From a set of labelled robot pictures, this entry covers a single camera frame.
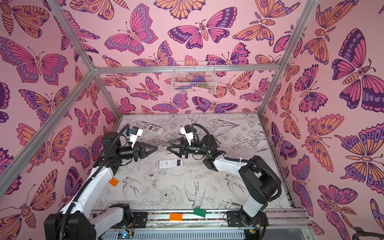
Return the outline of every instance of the white wire basket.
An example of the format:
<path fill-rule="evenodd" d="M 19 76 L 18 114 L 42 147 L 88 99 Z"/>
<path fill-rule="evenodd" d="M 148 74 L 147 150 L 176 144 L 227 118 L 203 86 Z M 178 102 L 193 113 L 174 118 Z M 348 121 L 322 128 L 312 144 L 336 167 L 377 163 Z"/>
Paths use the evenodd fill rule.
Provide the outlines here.
<path fill-rule="evenodd" d="M 217 86 L 216 62 L 194 61 L 193 63 L 194 65 L 190 65 L 191 62 L 174 62 L 170 83 L 172 92 L 215 94 Z"/>

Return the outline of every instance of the purple butterfly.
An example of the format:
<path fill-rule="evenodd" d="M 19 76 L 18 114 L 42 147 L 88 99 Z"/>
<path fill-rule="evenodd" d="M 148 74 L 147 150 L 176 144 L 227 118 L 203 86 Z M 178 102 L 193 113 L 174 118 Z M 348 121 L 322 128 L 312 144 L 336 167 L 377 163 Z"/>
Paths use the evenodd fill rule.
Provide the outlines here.
<path fill-rule="evenodd" d="M 83 184 L 83 179 L 80 178 L 79 172 L 76 170 L 75 167 L 70 167 L 67 173 L 67 177 L 65 178 L 65 196 L 61 197 L 61 203 L 64 203 L 63 206 L 61 206 L 60 210 L 65 206 L 65 204 L 69 203 L 72 198 L 75 196 L 75 194 L 80 190 L 81 185 Z"/>
<path fill-rule="evenodd" d="M 185 45 L 188 49 L 192 49 L 194 47 L 202 48 L 203 38 L 205 41 L 208 41 L 208 36 L 211 36 L 215 43 L 219 43 L 222 38 L 228 37 L 229 31 L 222 28 L 232 27 L 232 24 L 236 19 L 236 15 L 237 8 L 226 8 L 211 17 L 206 25 L 203 24 L 205 21 L 203 20 L 199 23 L 199 27 L 191 25 L 177 26 L 169 30 L 168 35 L 170 38 L 181 44 L 184 44 L 189 39 Z"/>
<path fill-rule="evenodd" d="M 328 221 L 337 228 L 343 240 L 350 240 L 349 233 L 343 220 L 353 229 L 353 225 L 345 214 L 356 215 L 356 212 L 350 207 L 339 207 L 338 204 L 344 205 L 352 202 L 357 198 L 357 192 L 350 188 L 339 189 L 334 185 L 329 185 L 328 189 L 325 186 L 319 186 L 319 190 L 324 195 L 321 196 L 324 201 L 319 199 L 317 200 L 317 203 L 323 211 L 327 212 L 326 217 Z M 343 220 L 339 217 L 337 212 L 341 214 Z"/>
<path fill-rule="evenodd" d="M 9 89 L 5 83 L 0 83 L 0 109 L 8 107 Z M 9 119 L 8 114 L 0 111 L 0 123 L 6 122 Z"/>
<path fill-rule="evenodd" d="M 70 151 L 70 157 L 73 158 L 75 162 L 81 162 L 83 169 L 86 169 L 90 165 L 91 159 L 93 161 L 97 160 L 97 157 L 99 155 L 99 150 L 101 148 L 102 138 L 103 138 L 102 135 L 98 136 L 95 139 L 95 141 L 93 141 L 93 144 L 91 145 L 91 147 L 88 145 L 86 145 L 88 148 L 75 147 Z"/>
<path fill-rule="evenodd" d="M 219 103 L 211 102 L 208 99 L 202 97 L 192 97 L 192 102 L 197 106 L 197 110 L 201 110 L 202 112 L 206 111 L 214 111 L 214 113 L 225 113 L 225 111 L 231 111 L 237 108 L 237 104 L 234 103 Z"/>
<path fill-rule="evenodd" d="M 160 112 L 178 113 L 178 108 L 185 109 L 189 107 L 187 100 L 187 92 L 179 92 L 173 97 L 172 102 L 157 104 L 152 109 Z"/>
<path fill-rule="evenodd" d="M 309 180 L 305 182 L 310 174 L 310 158 L 304 154 L 303 158 L 297 162 L 297 165 L 291 165 L 291 169 L 292 175 L 296 178 L 292 182 L 293 191 L 300 196 L 301 204 L 307 210 L 308 215 L 313 217 L 313 204 L 306 188 Z"/>
<path fill-rule="evenodd" d="M 285 160 L 287 157 L 292 158 L 297 155 L 297 150 L 290 142 L 283 140 L 283 135 L 279 132 L 276 124 L 271 123 L 272 141 L 275 147 L 280 147 L 280 156 L 283 156 Z"/>
<path fill-rule="evenodd" d="M 151 100 L 156 101 L 159 95 L 163 95 L 163 92 L 159 90 L 160 87 L 157 84 L 155 84 L 152 78 L 150 77 L 145 78 L 145 84 L 147 85 L 148 89 L 145 87 L 144 84 L 142 83 L 139 83 L 139 84 L 142 86 L 143 89 L 141 88 L 135 88 L 135 89 L 138 91 L 144 91 L 144 92 L 131 93 L 130 95 L 134 98 L 142 98 L 145 100 L 150 98 Z"/>
<path fill-rule="evenodd" d="M 74 112 L 76 114 L 76 117 L 79 119 L 79 126 L 83 128 L 84 135 L 87 135 L 88 132 L 92 132 L 92 134 L 95 133 L 95 127 L 98 124 L 98 118 L 100 116 L 100 110 L 97 110 L 93 115 L 93 109 L 91 109 L 91 112 L 88 114 L 87 109 L 84 109 L 84 113 L 80 111 L 79 109 L 75 108 Z"/>
<path fill-rule="evenodd" d="M 240 96 L 240 99 L 245 99 L 246 101 L 251 100 L 251 102 L 261 102 L 263 100 L 263 96 L 268 89 L 269 82 L 268 78 L 263 78 L 259 83 L 259 90 L 254 89 L 255 93 L 246 93 Z"/>

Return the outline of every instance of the black cable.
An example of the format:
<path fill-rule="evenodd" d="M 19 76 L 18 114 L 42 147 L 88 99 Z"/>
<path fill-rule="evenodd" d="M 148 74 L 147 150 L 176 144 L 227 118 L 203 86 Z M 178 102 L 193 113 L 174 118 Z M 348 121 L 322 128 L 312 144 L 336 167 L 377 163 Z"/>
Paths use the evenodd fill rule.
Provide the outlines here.
<path fill-rule="evenodd" d="M 101 163 L 101 165 L 99 166 L 99 168 L 97 168 L 97 170 L 95 171 L 95 173 L 90 177 L 88 178 L 88 180 L 84 183 L 84 185 L 81 187 L 81 189 L 77 192 L 76 196 L 73 198 L 72 200 L 72 203 L 70 204 L 70 206 L 67 208 L 67 211 L 65 212 L 64 216 L 63 216 L 63 219 L 61 220 L 61 226 L 60 226 L 60 230 L 59 230 L 59 240 L 63 240 L 64 238 L 64 234 L 65 234 L 65 228 L 67 226 L 67 223 L 68 223 L 68 219 L 69 219 L 69 216 L 71 214 L 71 211 L 75 205 L 75 202 L 77 202 L 77 200 L 80 198 L 80 195 L 83 193 L 83 191 L 85 190 L 85 188 L 87 187 L 87 185 L 95 178 L 95 176 L 97 176 L 97 174 L 100 172 L 101 168 L 104 167 L 106 161 L 108 160 L 109 158 L 109 155 L 111 154 L 111 151 L 112 151 L 112 148 L 115 146 L 116 142 L 118 141 L 118 139 L 120 138 L 120 136 L 123 134 L 124 130 L 129 128 L 129 124 L 126 124 L 119 132 L 119 134 L 115 137 L 115 139 L 113 140 L 112 144 L 111 144 L 111 147 L 108 149 L 108 151 L 106 152 L 105 156 L 104 156 L 104 161 Z"/>

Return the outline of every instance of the metal rail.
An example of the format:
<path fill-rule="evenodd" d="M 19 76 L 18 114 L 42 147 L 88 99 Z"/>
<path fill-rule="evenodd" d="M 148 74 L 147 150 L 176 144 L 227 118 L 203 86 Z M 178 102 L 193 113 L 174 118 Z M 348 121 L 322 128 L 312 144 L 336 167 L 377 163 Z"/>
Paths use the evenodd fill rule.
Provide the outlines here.
<path fill-rule="evenodd" d="M 62 120 L 63 116 L 68 112 L 70 107 L 80 96 L 80 93 L 92 81 L 94 74 L 88 72 L 87 75 L 78 83 L 71 91 L 60 106 L 53 112 L 44 125 L 39 128 L 36 134 L 31 138 L 29 143 L 17 154 L 6 170 L 0 175 L 0 198 L 4 196 L 5 191 L 17 178 L 18 174 L 24 169 L 35 152 L 39 149 L 42 143 L 47 139 L 57 124 Z"/>
<path fill-rule="evenodd" d="M 318 0 L 307 0 L 307 2 L 305 3 L 303 11 L 301 12 L 300 17 L 297 19 L 295 29 L 289 39 L 289 42 L 287 43 L 283 56 L 281 57 L 280 69 L 279 71 L 277 71 L 277 73 L 273 75 L 271 83 L 269 84 L 268 89 L 265 93 L 264 99 L 260 105 L 259 112 L 258 112 L 259 116 L 263 115 L 264 110 L 266 109 L 268 102 L 271 99 L 272 94 L 275 91 L 275 88 L 280 81 L 281 76 L 283 75 L 285 66 L 288 64 L 288 61 L 291 58 L 293 50 L 295 49 L 301 37 L 301 34 L 304 32 L 304 29 L 307 26 L 307 23 L 311 17 L 313 10 L 316 7 L 317 2 Z"/>

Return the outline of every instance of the pink wall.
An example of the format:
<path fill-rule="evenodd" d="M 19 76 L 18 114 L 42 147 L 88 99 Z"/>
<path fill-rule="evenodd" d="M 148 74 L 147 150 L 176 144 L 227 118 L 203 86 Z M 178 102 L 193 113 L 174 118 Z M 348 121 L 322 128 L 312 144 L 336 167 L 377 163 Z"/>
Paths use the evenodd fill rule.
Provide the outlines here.
<path fill-rule="evenodd" d="M 14 26 L 10 34 L 4 25 L 0 26 L 0 53 L 2 55 L 2 60 L 0 60 L 2 70 L 0 79 L 0 174 L 23 145 L 28 142 L 31 135 L 43 124 L 41 119 L 45 120 L 46 114 L 53 110 L 49 104 L 50 100 L 55 102 L 55 108 L 57 108 L 64 97 L 75 87 L 75 75 L 79 76 L 81 72 L 86 73 L 81 61 L 75 61 L 72 51 L 60 49 L 61 31 L 53 14 L 43 5 L 42 1 L 36 0 L 33 3 L 26 0 L 17 1 L 17 3 L 3 1 L 1 5 L 2 9 L 12 12 L 10 16 Z M 35 5 L 35 7 L 17 7 L 22 5 Z M 31 25 L 36 28 L 36 34 L 26 33 L 16 21 L 15 14 L 20 9 L 37 13 L 37 18 L 43 24 L 42 26 Z M 35 55 L 40 55 L 40 62 L 35 61 Z M 10 64 L 16 58 L 21 61 Z M 41 76 L 38 73 L 37 63 L 42 65 Z M 58 76 L 58 78 L 53 78 L 53 81 L 48 84 L 43 75 L 48 76 L 50 73 L 55 74 L 54 76 Z M 93 161 L 83 162 L 86 166 L 83 167 L 81 161 L 76 162 L 75 158 L 70 158 L 71 150 L 79 146 L 88 149 L 85 144 L 90 145 L 91 141 L 103 135 L 104 126 L 110 131 L 114 125 L 113 122 L 108 124 L 101 113 L 102 109 L 108 108 L 105 99 L 100 93 L 97 94 L 97 97 L 98 109 L 93 105 L 91 96 L 87 97 L 86 93 L 71 107 L 69 115 L 62 118 L 52 135 L 45 141 L 45 146 L 41 148 L 43 151 L 40 154 L 36 153 L 31 160 L 33 163 L 30 162 L 26 165 L 6 194 L 2 196 L 0 222 L 5 225 L 0 228 L 0 232 L 2 232 L 0 239 L 6 239 L 9 234 L 12 234 L 11 239 L 43 239 L 44 220 L 49 214 L 59 210 L 63 205 L 62 198 L 64 199 L 69 194 L 70 189 L 65 189 L 67 174 L 70 172 L 74 176 L 73 184 L 80 178 L 83 180 L 87 178 Z M 87 132 L 86 136 L 78 124 L 75 108 L 83 113 L 86 108 L 88 114 L 92 110 L 93 116 L 100 111 L 95 130 Z M 38 188 L 46 177 L 47 187 L 50 191 L 45 191 L 46 194 L 39 194 Z M 45 202 L 48 199 L 50 204 L 46 206 L 39 204 L 40 201 Z"/>
<path fill-rule="evenodd" d="M 321 0 L 319 5 L 324 11 L 334 9 L 336 3 Z M 272 99 L 277 112 L 267 108 L 264 114 L 293 196 L 306 207 L 316 232 L 323 234 L 321 239 L 351 239 L 355 233 L 351 227 L 384 232 L 384 71 L 380 67 L 384 52 L 379 47 L 382 33 L 376 31 L 383 22 L 384 15 L 378 13 L 382 6 L 381 1 L 360 1 L 349 13 L 342 11 L 339 15 L 347 14 L 338 22 L 325 21 L 322 26 L 314 12 L 303 37 L 302 53 L 292 58 L 300 71 L 288 82 L 281 79 L 281 89 Z M 316 29 L 328 31 L 320 38 L 329 37 L 330 41 L 315 40 L 319 38 Z M 305 49 L 307 42 L 320 42 L 310 48 L 313 54 Z M 369 60 L 371 69 L 363 68 L 358 71 L 359 80 L 343 84 L 361 66 L 370 65 Z M 356 70 L 345 67 L 352 66 L 350 63 Z"/>

